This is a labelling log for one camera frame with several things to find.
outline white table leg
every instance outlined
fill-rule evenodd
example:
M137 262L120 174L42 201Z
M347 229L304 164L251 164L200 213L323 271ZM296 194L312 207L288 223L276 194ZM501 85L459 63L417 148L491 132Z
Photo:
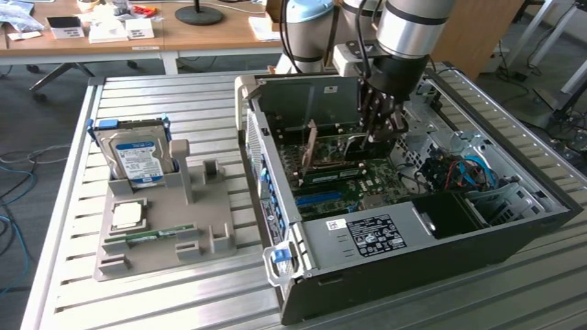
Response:
M175 62L179 58L177 52L161 52L160 56L165 68L165 74L177 74L177 64Z

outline motherboard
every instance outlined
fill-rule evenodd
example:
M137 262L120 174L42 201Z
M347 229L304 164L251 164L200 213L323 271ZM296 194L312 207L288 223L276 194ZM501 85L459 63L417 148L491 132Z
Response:
M345 160L345 147L357 134L283 143L277 152L304 221L397 203L409 191L388 158Z

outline label sticker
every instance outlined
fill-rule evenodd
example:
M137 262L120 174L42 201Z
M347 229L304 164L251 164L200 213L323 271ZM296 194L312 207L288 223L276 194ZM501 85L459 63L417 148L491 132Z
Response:
M327 177L316 177L312 182L323 182L323 181L329 181L329 180L336 180L339 179L337 175L329 175Z
M132 182L153 182L163 178L163 169L153 142L137 142L116 145L116 152L127 177Z
M340 172L339 176L347 177L349 175L357 175L357 174L359 174L359 170L345 170L344 172Z
M347 228L347 221L344 219L336 219L327 221L328 230L336 230Z
M325 86L324 94L336 93L339 91L339 86Z
M345 225L361 256L373 256L407 247L388 214L348 222Z
M132 47L132 50L157 50L159 46L136 46Z

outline aluminum profile table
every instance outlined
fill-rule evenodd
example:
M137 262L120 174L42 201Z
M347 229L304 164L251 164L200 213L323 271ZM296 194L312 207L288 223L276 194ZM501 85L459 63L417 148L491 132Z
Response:
M50 218L22 329L571 329L587 322L587 212L504 263L291 327L260 258L233 120L240 74L108 78L88 87ZM455 71L441 77L541 171L587 206L585 178ZM471 123L447 100L460 129ZM108 167L84 130L86 118L168 113L191 164L227 170L236 256L106 282L92 279Z

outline white paper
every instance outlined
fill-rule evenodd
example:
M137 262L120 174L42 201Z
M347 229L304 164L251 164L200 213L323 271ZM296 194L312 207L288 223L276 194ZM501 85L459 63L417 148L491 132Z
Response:
M37 36L41 36L38 31L25 32L25 33L9 33L8 34L8 38L10 38L10 40L13 40L13 41L22 40L22 39L30 39Z
M269 24L264 17L248 17L248 24L253 29L255 38L259 41L277 41L280 40L279 32L271 31Z

